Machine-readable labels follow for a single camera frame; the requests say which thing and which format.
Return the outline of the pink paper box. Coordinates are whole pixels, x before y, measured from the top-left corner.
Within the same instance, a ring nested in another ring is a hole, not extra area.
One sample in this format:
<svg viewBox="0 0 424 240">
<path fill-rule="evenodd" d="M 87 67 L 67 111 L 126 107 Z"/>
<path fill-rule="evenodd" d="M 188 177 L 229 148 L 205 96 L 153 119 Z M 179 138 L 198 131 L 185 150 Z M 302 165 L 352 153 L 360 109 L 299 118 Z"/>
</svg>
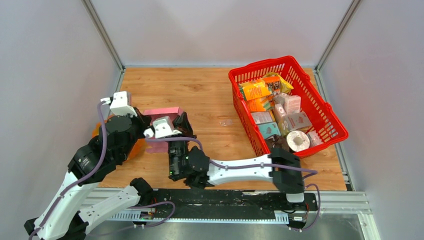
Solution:
<svg viewBox="0 0 424 240">
<path fill-rule="evenodd" d="M 165 107 L 165 108 L 154 108 L 146 109 L 142 112 L 145 116 L 152 118 L 151 124 L 155 119 L 168 116 L 173 121 L 183 110 L 180 107 Z M 168 143 L 165 141 L 152 141 L 154 139 L 165 139 L 164 138 L 148 138 L 146 140 L 146 152 L 150 154 L 154 153 L 166 153 L 168 151 Z"/>
</svg>

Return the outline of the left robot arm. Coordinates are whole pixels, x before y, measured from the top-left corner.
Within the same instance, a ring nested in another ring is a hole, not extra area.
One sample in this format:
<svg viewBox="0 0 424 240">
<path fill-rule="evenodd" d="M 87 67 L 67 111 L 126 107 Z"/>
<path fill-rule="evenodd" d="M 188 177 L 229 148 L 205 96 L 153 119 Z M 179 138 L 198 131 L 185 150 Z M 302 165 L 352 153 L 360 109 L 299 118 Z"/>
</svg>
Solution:
<svg viewBox="0 0 424 240">
<path fill-rule="evenodd" d="M 24 228 L 29 238 L 41 240 L 83 240 L 99 224 L 129 207 L 148 208 L 153 189 L 135 178 L 115 195 L 87 208 L 81 205 L 117 165 L 126 161 L 152 118 L 135 114 L 114 115 L 101 123 L 99 134 L 77 150 L 67 166 L 56 196 L 38 218 L 29 219 Z"/>
</svg>

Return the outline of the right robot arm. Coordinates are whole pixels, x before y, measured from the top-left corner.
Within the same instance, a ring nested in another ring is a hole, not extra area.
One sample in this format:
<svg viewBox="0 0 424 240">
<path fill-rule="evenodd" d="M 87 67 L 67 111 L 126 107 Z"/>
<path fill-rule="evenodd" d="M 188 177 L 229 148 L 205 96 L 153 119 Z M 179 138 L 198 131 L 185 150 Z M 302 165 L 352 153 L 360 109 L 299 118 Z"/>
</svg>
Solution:
<svg viewBox="0 0 424 240">
<path fill-rule="evenodd" d="M 271 182 L 283 194 L 286 205 L 299 209 L 305 203 L 300 159 L 283 148 L 249 159 L 219 161 L 208 157 L 199 146 L 188 147 L 193 129 L 186 112 L 170 120 L 167 116 L 156 131 L 164 130 L 168 142 L 169 179 L 183 180 L 190 188 L 204 189 L 232 182 Z"/>
</svg>

